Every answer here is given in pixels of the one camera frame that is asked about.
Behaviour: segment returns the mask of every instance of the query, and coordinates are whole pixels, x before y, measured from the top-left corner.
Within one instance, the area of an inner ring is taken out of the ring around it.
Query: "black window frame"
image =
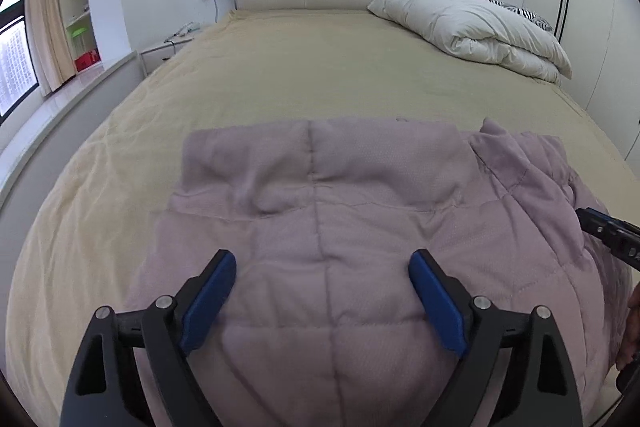
[[[18,2],[15,2],[11,6],[9,6],[8,8],[5,8],[0,12],[0,34],[5,33],[16,24],[25,20],[26,20],[26,16],[24,12],[24,0],[19,0]],[[29,50],[29,60],[31,60],[31,67],[33,67],[33,60],[31,59],[31,50]],[[38,77],[36,76],[36,83],[33,84],[33,86],[31,86],[20,98],[18,98],[18,100],[14,102],[14,105],[12,105],[9,109],[7,109],[6,113],[0,114],[0,125],[2,125],[2,122],[4,122],[9,117],[9,115],[11,115],[11,113],[15,110],[15,108],[18,107],[22,102],[24,102],[24,100],[34,90],[36,90],[37,87],[38,87]]]

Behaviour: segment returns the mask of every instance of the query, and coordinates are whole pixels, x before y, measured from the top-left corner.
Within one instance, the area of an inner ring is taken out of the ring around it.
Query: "nightstand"
[[[149,76],[154,70],[162,66],[162,64],[177,54],[187,42],[193,41],[200,32],[201,31],[198,30],[187,33],[183,37],[173,38],[170,42],[158,42],[158,44],[142,50],[140,52],[140,58],[142,58],[142,68],[145,76]]]

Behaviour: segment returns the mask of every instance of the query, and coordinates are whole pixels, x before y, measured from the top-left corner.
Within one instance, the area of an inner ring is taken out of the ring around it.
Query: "window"
[[[38,85],[24,23],[24,0],[0,4],[0,124]]]

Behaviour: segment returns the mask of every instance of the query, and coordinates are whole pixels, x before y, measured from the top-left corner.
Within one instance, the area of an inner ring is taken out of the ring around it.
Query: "black and white striped fabric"
[[[529,10],[525,10],[524,8],[518,8],[517,6],[514,6],[513,4],[507,4],[505,2],[501,2],[501,1],[496,1],[496,0],[488,0],[489,2],[492,2],[494,4],[497,4],[498,6],[502,6],[503,8],[506,8],[507,10],[510,10],[514,13],[517,13],[518,15],[523,16],[525,19],[530,20],[531,22],[533,22],[536,26],[538,26],[539,28],[542,28],[545,32],[553,32],[553,27],[551,26],[551,24],[549,24],[546,20],[544,20],[540,15],[538,15],[537,13],[533,13]]]

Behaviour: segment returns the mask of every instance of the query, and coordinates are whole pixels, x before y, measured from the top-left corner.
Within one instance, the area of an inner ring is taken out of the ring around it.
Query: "shelf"
[[[79,15],[78,17],[73,19],[68,24],[65,24],[65,28],[71,28],[71,26],[74,26],[75,24],[78,24],[80,21],[86,19],[89,15],[91,15],[91,10],[87,10],[82,15]]]

